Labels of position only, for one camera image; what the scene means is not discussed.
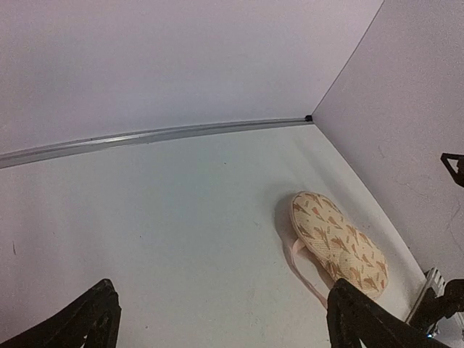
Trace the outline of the floral mesh laundry bag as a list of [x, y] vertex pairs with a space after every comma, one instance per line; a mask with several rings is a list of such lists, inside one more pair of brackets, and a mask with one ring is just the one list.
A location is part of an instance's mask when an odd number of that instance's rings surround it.
[[297, 254], [306, 249], [332, 281], [349, 281], [370, 299], [378, 299], [389, 282], [383, 252], [361, 232], [327, 196], [300, 191], [290, 200], [289, 219], [295, 235], [283, 242], [287, 263], [304, 286], [324, 308], [327, 299], [298, 270]]

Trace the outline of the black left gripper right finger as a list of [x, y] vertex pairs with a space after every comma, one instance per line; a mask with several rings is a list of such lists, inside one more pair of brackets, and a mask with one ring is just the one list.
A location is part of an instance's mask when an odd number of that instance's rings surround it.
[[327, 326], [332, 347], [445, 347], [376, 304], [340, 278], [327, 298]]

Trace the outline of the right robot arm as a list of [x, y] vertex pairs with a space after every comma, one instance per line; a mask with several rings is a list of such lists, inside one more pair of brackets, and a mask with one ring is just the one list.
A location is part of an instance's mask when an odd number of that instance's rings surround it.
[[436, 324], [463, 312], [463, 279], [446, 282], [437, 268], [426, 273], [426, 284], [408, 315], [406, 323], [422, 331], [428, 338], [436, 335]]

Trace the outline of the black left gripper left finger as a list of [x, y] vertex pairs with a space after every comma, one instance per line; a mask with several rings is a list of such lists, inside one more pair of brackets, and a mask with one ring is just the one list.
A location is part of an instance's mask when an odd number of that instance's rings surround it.
[[116, 347], [121, 307], [113, 283], [104, 278], [38, 325], [2, 347]]

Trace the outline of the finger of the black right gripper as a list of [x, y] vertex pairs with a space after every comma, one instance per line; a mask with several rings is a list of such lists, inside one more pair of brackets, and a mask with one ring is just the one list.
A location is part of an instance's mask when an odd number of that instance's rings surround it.
[[460, 187], [464, 187], [464, 155], [442, 153], [440, 160], [446, 167], [453, 181]]

